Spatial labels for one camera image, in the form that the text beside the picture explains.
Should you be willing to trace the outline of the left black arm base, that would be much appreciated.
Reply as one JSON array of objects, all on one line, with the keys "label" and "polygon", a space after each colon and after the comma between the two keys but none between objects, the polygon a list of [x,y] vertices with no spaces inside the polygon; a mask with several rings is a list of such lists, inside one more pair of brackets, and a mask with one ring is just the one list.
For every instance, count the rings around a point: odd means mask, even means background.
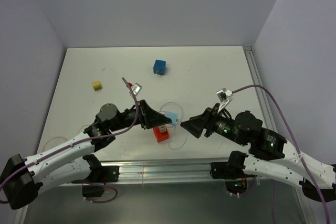
[{"label": "left black arm base", "polygon": [[[82,184],[82,196],[85,200],[96,204],[115,200],[118,191],[110,183],[118,182],[119,166],[102,166],[101,172],[93,179],[74,180],[72,184]],[[112,193],[109,199],[102,199],[104,193]]]}]

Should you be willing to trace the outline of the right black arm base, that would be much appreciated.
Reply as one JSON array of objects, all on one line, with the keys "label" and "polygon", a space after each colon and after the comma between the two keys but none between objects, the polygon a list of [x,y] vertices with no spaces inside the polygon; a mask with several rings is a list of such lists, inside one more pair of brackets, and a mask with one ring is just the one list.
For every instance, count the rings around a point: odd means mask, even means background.
[{"label": "right black arm base", "polygon": [[257,176],[244,173],[244,165],[231,162],[211,162],[212,179],[223,179],[230,197],[240,198],[257,185]]}]

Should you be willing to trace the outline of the pink plug charger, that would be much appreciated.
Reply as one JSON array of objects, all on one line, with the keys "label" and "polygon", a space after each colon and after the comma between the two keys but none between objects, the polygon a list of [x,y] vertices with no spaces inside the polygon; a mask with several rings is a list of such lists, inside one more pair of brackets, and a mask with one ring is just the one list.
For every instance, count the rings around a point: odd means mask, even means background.
[{"label": "pink plug charger", "polygon": [[165,125],[161,125],[161,126],[159,126],[159,131],[160,131],[161,134],[165,133],[166,130],[167,130],[167,129],[166,129],[166,126],[165,126]]}]

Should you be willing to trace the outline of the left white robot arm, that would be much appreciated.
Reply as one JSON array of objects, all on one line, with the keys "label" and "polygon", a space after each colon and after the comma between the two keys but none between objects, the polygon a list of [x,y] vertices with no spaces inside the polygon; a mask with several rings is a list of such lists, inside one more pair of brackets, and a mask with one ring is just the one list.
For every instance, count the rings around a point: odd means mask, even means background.
[{"label": "left white robot arm", "polygon": [[114,104],[107,103],[96,114],[94,122],[70,140],[26,158],[19,154],[10,157],[1,173],[1,191],[6,196],[1,204],[8,204],[16,210],[59,185],[96,182],[102,176],[102,165],[95,152],[136,125],[147,130],[171,122],[145,100],[138,101],[123,112]]}]

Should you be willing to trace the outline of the light blue plug charger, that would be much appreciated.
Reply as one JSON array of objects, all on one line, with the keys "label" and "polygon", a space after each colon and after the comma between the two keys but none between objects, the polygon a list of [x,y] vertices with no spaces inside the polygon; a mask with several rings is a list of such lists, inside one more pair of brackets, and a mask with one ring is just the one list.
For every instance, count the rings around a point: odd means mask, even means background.
[{"label": "light blue plug charger", "polygon": [[176,113],[166,111],[165,116],[171,120],[171,125],[176,126],[178,124],[178,115]]}]

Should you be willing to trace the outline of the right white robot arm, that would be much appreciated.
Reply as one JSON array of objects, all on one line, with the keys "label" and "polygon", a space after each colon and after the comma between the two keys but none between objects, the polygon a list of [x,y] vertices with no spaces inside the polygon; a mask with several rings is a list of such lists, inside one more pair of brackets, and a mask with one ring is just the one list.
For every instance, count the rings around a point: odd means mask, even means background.
[{"label": "right white robot arm", "polygon": [[282,135],[262,124],[250,111],[232,119],[215,106],[182,122],[181,127],[196,138],[216,133],[240,146],[249,146],[246,151],[232,151],[226,162],[212,162],[209,174],[213,179],[261,176],[299,188],[309,199],[334,201],[335,165],[304,157]]}]

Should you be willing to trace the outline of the red cube socket adapter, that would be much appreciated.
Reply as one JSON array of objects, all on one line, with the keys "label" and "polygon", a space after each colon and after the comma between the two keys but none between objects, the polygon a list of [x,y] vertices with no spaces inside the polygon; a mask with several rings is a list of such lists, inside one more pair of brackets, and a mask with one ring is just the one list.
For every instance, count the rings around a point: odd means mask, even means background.
[{"label": "red cube socket adapter", "polygon": [[154,132],[154,136],[156,138],[157,143],[161,143],[161,142],[166,141],[170,138],[170,133],[169,133],[168,129],[166,130],[165,133],[161,134],[160,131],[159,131],[159,127],[155,127],[153,129],[153,132]]}]

